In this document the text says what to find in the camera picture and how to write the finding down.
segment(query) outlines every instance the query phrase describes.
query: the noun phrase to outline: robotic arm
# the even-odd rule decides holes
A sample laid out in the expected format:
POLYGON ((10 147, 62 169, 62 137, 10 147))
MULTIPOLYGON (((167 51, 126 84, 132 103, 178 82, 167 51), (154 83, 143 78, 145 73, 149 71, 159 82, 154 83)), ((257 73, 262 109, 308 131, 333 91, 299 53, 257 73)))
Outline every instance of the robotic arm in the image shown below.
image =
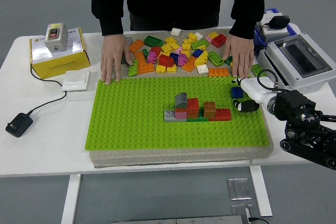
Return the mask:
MULTIPOLYGON (((240 86, 252 99, 252 103, 263 104, 268 112, 278 120, 286 121, 285 139, 280 141, 281 148, 319 165, 336 170, 336 131, 320 124, 321 121, 336 122, 336 116, 323 115, 315 110, 315 102, 307 99, 297 90, 279 89, 268 77, 241 79, 240 86)), ((239 103, 236 107, 247 112, 251 102, 239 103)))

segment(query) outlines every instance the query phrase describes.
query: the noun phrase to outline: cable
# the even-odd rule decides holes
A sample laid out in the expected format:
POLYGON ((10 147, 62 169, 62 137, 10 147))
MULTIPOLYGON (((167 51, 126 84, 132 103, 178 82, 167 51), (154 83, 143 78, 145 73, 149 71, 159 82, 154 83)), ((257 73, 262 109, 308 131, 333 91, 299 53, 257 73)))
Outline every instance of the cable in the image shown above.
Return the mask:
POLYGON ((288 92, 287 89, 279 89, 279 88, 269 88, 267 86, 265 86, 264 84, 262 84, 262 82, 260 81, 260 75, 264 72, 270 72, 271 74, 273 74, 274 78, 275 78, 275 85, 278 85, 278 77, 277 75, 270 69, 263 69, 261 70, 259 73, 258 73, 258 76, 257 76, 257 82, 260 84, 260 86, 262 86, 264 89, 267 89, 267 90, 271 90, 271 91, 282 91, 282 92, 288 92))
MULTIPOLYGON (((57 84, 59 84, 59 85, 62 87, 62 84, 59 83, 58 81, 55 81, 55 80, 43 80, 43 79, 38 78, 37 76, 35 76, 35 75, 33 74, 33 67, 32 67, 32 65, 30 65, 30 73, 31 73, 31 75, 32 75, 33 77, 35 77, 36 79, 38 79, 38 80, 40 80, 40 81, 51 81, 51 82, 56 82, 57 84)), ((32 112, 33 112, 34 110, 36 110, 36 109, 38 109, 38 108, 41 108, 42 106, 44 106, 44 105, 46 105, 46 104, 49 104, 49 103, 52 103, 52 102, 56 102, 56 101, 59 101, 59 100, 63 99, 63 98, 67 95, 67 91, 64 91, 64 93, 65 93, 65 94, 63 95, 63 97, 61 97, 61 98, 59 98, 59 99, 55 99, 55 100, 46 102, 46 103, 44 103, 44 104, 42 104, 42 105, 40 105, 40 106, 37 106, 36 108, 33 108, 32 110, 30 110, 30 111, 27 113, 27 115, 29 116, 30 114, 32 114, 32 112)))
POLYGON ((266 222, 267 224, 269 224, 269 222, 267 220, 264 220, 264 219, 261 219, 261 218, 258 218, 258 217, 251 217, 251 218, 248 218, 249 221, 254 221, 254 220, 262 220, 264 222, 266 222))

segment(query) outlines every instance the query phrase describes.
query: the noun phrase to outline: power adapter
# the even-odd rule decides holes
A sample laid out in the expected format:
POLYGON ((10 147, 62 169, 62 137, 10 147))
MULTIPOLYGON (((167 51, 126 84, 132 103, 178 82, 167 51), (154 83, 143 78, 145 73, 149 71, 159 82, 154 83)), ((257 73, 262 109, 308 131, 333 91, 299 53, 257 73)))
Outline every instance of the power adapter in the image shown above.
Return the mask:
POLYGON ((274 16, 268 23, 270 29, 284 29, 290 22, 288 16, 274 16))
POLYGON ((19 113, 10 123, 6 126, 6 131, 15 136, 20 137, 31 126, 33 119, 29 114, 19 113))

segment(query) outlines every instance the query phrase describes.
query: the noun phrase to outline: white table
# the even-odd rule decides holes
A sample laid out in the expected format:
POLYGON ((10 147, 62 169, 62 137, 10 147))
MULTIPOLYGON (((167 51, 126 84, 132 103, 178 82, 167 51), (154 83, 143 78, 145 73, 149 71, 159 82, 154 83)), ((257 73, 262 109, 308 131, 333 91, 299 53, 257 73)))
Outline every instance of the white table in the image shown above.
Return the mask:
MULTIPOLYGON (((265 112, 274 143, 274 151, 268 158, 234 162, 94 168, 89 151, 85 150, 85 143, 97 82, 100 79, 102 36, 101 33, 84 34, 83 36, 91 62, 88 90, 68 92, 65 99, 34 111, 31 115, 34 120, 33 124, 20 138, 5 131, 7 123, 18 113, 27 113, 36 106, 62 97, 64 93, 58 84, 42 82, 30 75, 29 39, 34 36, 17 38, 0 69, 0 123, 3 126, 3 130, 0 131, 0 177, 72 175, 64 212, 65 220, 70 220, 74 214, 80 174, 250 166, 251 173, 262 179, 261 170, 258 169, 260 165, 309 162, 286 153, 280 148, 279 142, 285 137, 286 123, 278 121, 275 116, 265 112)), ((62 83, 64 75, 51 79, 62 83)), ((306 94, 306 96, 317 103, 316 110, 321 110, 324 114, 336 114, 336 106, 334 106, 336 98, 327 83, 320 91, 306 94)), ((332 123, 322 122, 322 124, 334 128, 332 123)))

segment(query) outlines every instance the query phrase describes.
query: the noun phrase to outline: green baseplate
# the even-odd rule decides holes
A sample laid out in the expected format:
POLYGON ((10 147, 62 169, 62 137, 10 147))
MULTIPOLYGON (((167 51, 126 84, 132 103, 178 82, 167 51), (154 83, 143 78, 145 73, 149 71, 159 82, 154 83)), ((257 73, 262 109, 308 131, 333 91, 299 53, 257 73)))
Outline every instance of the green baseplate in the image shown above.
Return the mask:
MULTIPOLYGON (((128 78, 109 86, 98 81, 85 149, 139 150, 206 147, 268 146, 260 110, 241 113, 233 105, 233 77, 128 78), (229 108, 224 122, 164 122, 175 96, 186 92, 199 105, 215 101, 229 108)), ((244 93, 240 101, 249 99, 244 93)))

